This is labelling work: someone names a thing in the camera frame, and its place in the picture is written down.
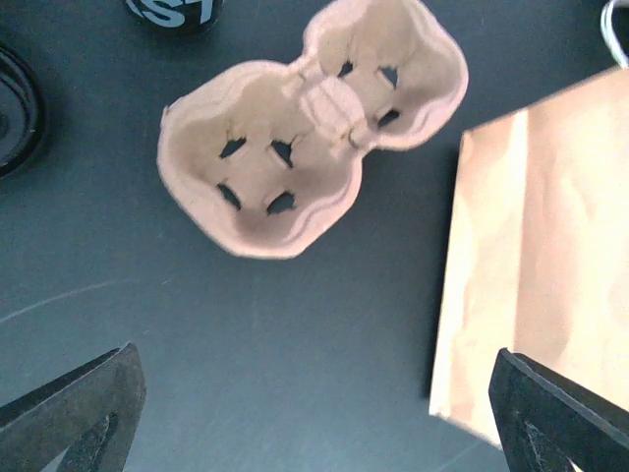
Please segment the orange paper bag white handles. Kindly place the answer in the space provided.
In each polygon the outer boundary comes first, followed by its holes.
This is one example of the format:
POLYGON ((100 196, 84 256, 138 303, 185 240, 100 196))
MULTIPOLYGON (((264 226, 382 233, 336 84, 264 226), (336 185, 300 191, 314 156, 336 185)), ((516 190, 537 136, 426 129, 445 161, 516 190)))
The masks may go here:
POLYGON ((500 349, 628 404, 628 57, 466 131, 454 189, 429 412, 492 445, 500 349))

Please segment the brown pulp cup carrier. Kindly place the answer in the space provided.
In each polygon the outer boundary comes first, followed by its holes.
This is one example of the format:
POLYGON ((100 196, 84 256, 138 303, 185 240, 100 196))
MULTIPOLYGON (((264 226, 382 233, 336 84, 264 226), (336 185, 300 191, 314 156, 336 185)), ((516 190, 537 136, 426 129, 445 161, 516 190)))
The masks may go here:
POLYGON ((302 254, 353 205, 364 157, 437 133, 469 82, 455 39, 419 1, 334 1, 293 62, 235 65, 162 114, 167 191, 225 251, 302 254))

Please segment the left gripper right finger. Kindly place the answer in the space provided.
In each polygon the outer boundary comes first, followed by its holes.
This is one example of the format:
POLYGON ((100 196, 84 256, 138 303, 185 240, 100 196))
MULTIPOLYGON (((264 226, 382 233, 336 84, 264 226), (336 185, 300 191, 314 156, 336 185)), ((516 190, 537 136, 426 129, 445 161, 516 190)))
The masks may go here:
POLYGON ((488 396, 511 471, 628 469, 628 412, 528 356, 500 349, 488 396))

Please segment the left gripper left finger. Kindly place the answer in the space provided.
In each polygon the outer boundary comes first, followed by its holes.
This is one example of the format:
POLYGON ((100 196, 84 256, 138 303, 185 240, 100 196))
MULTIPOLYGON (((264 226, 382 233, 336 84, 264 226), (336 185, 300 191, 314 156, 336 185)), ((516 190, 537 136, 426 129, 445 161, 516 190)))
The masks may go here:
POLYGON ((1 407, 1 469, 122 471, 145 396, 135 344, 100 355, 1 407))

